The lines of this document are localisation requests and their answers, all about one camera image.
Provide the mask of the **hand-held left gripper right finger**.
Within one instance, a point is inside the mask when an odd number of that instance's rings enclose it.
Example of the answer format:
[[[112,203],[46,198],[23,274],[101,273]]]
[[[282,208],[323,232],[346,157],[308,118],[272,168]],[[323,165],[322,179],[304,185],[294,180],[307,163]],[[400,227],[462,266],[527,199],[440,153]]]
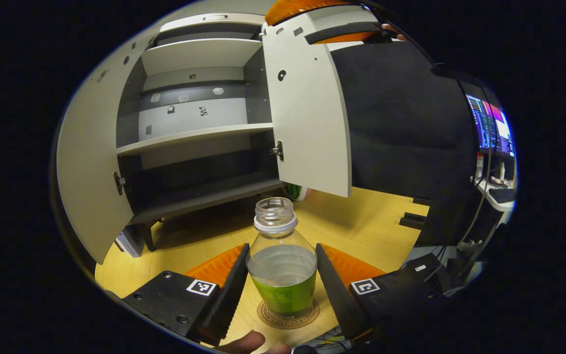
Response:
[[[317,244],[317,270],[344,338],[353,344],[416,329],[442,306],[442,263],[432,253],[383,272]]]

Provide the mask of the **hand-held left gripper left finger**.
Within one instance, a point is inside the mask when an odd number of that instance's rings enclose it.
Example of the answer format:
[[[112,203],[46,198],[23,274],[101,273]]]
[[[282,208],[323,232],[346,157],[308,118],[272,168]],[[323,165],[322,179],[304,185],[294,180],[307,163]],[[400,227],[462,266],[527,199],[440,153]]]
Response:
[[[249,244],[240,244],[185,274],[164,270],[123,302],[179,336],[216,347],[242,296],[249,250]]]

